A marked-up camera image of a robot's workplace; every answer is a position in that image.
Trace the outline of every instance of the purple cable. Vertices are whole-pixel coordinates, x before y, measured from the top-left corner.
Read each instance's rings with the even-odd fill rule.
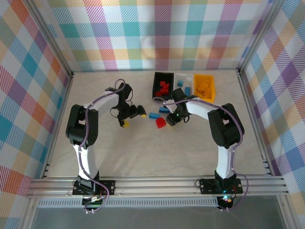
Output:
[[[161,98],[161,97],[154,97],[152,100],[153,100],[154,102],[156,102],[157,104],[161,104],[161,103],[159,103],[159,102],[156,101],[157,99],[158,99],[158,100],[162,100],[163,102],[166,102],[166,101],[165,101],[163,98]],[[204,101],[204,100],[201,100],[201,99],[184,99],[184,100],[180,100],[180,101],[178,101],[178,102],[170,103],[170,104],[162,103],[162,105],[174,105],[174,104],[180,104],[180,103],[184,103],[184,102],[199,102],[199,103],[203,103],[203,104],[206,104],[206,105],[208,105],[208,106],[211,106],[211,107],[215,107],[215,108],[221,109],[221,110],[223,110],[224,112],[226,112],[226,113],[232,118],[232,120],[234,121],[234,123],[235,123],[236,126],[237,126],[237,129],[238,129],[238,132],[239,132],[239,136],[240,136],[240,141],[239,141],[236,145],[234,145],[234,146],[232,147],[231,161],[230,161],[230,169],[231,169],[231,170],[234,172],[234,174],[236,174],[237,176],[242,176],[242,177],[244,177],[245,180],[246,180],[247,186],[246,186],[246,191],[245,191],[245,193],[244,193],[242,199],[241,199],[235,206],[233,206],[233,207],[231,208],[231,210],[232,210],[232,209],[236,208],[237,206],[239,206],[239,205],[243,202],[243,200],[244,200],[244,198],[246,197],[246,195],[247,195],[247,193],[248,193],[248,190],[249,190],[249,180],[248,180],[248,178],[247,178],[245,175],[243,175],[243,174],[236,173],[236,171],[235,171],[234,168],[233,168],[233,159],[234,159],[235,150],[236,150],[236,148],[237,148],[238,146],[240,146],[241,143],[243,142],[243,132],[242,132],[242,129],[241,129],[241,127],[240,127],[238,121],[236,120],[236,118],[235,118],[235,117],[233,116],[233,114],[232,114],[231,112],[229,112],[227,109],[223,108],[222,106],[218,106],[218,105],[209,103],[209,102]]]
[[[106,195],[105,199],[103,200],[102,205],[100,205],[97,209],[92,210],[92,213],[98,211],[99,209],[101,209],[101,208],[106,204],[106,202],[107,202],[107,200],[108,200],[108,198],[109,198],[109,190],[108,190],[108,188],[107,188],[105,185],[103,185],[102,183],[100,183],[100,182],[98,182],[98,181],[92,179],[92,178],[90,177],[90,175],[86,172],[86,170],[84,169],[84,167],[83,167],[83,165],[82,165],[82,161],[81,161],[81,148],[82,148],[82,147],[84,146],[84,144],[86,143],[86,141],[87,141],[87,139],[88,139],[88,134],[89,134],[88,110],[89,110],[97,101],[101,100],[102,98],[106,98],[106,97],[109,96],[109,95],[116,94],[116,93],[120,92],[121,90],[123,90],[124,87],[125,87],[125,84],[126,84],[126,83],[125,83],[125,80],[124,80],[124,79],[118,79],[118,80],[115,82],[115,84],[114,84],[114,87],[115,87],[115,88],[116,88],[116,84],[118,83],[118,81],[123,81],[124,85],[123,85],[122,88],[120,88],[120,89],[118,89],[118,90],[116,90],[116,91],[114,91],[114,92],[111,92],[111,93],[109,93],[109,94],[103,94],[102,96],[98,97],[98,98],[95,99],[92,103],[90,103],[90,104],[88,105],[88,107],[86,108],[86,111],[85,111],[86,134],[85,134],[84,140],[81,142],[81,144],[80,144],[79,147],[78,147],[78,158],[79,158],[79,162],[80,162],[80,167],[81,167],[81,170],[83,171],[83,173],[89,178],[90,181],[92,181],[92,182],[94,182],[95,184],[97,184],[97,185],[103,187],[103,188],[106,190],[106,192],[107,192],[107,195]]]

